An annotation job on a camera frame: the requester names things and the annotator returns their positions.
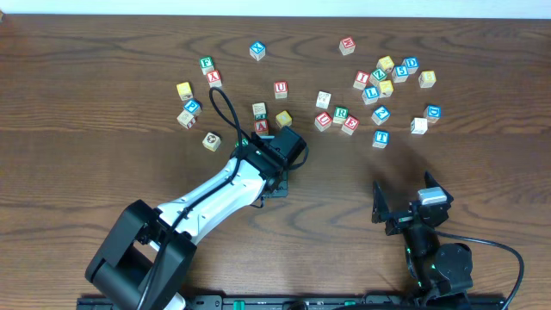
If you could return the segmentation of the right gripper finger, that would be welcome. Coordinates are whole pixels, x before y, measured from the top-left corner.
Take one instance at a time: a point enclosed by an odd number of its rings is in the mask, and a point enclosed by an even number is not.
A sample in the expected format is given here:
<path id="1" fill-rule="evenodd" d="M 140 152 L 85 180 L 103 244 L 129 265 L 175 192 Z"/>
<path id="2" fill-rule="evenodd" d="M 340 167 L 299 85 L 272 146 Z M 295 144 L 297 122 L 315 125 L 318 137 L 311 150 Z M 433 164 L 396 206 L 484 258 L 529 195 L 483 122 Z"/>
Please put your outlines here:
<path id="1" fill-rule="evenodd" d="M 389 218 L 389 209 L 382 193 L 380 185 L 373 182 L 373 211 L 371 221 L 373 223 L 386 222 Z"/>
<path id="2" fill-rule="evenodd" d="M 454 197 L 428 171 L 424 173 L 424 182 L 427 189 L 439 188 L 446 196 L 446 202 L 454 201 Z"/>

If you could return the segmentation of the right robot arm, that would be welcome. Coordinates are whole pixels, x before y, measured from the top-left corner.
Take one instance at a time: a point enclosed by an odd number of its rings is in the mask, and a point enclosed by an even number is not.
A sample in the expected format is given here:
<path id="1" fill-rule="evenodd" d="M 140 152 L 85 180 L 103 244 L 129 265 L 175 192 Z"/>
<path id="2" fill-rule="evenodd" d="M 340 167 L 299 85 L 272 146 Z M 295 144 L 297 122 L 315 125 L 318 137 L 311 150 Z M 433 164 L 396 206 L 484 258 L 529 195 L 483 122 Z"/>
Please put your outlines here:
<path id="1" fill-rule="evenodd" d="M 407 301 L 425 306 L 442 297 L 464 294 L 473 286 L 472 252 L 462 243 L 442 244 L 435 228 L 449 218 L 454 198 L 434 177 L 424 174 L 425 187 L 406 211 L 390 211 L 380 185 L 373 183 L 371 221 L 385 224 L 387 236 L 400 234 L 406 242 L 406 264 L 418 286 Z"/>

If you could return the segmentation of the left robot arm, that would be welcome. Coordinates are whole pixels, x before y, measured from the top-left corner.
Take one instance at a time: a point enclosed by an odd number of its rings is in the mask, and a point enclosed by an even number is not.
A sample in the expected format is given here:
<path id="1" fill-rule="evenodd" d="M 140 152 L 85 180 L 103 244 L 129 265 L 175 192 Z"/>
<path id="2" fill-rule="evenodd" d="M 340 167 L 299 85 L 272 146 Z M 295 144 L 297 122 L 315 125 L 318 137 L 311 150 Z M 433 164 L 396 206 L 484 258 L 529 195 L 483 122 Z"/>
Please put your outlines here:
<path id="1" fill-rule="evenodd" d="M 85 271 L 119 309 L 184 309 L 180 294 L 199 242 L 227 217 L 280 189 L 306 142 L 290 127 L 253 134 L 226 166 L 188 194 L 156 208 L 144 201 L 121 213 Z"/>

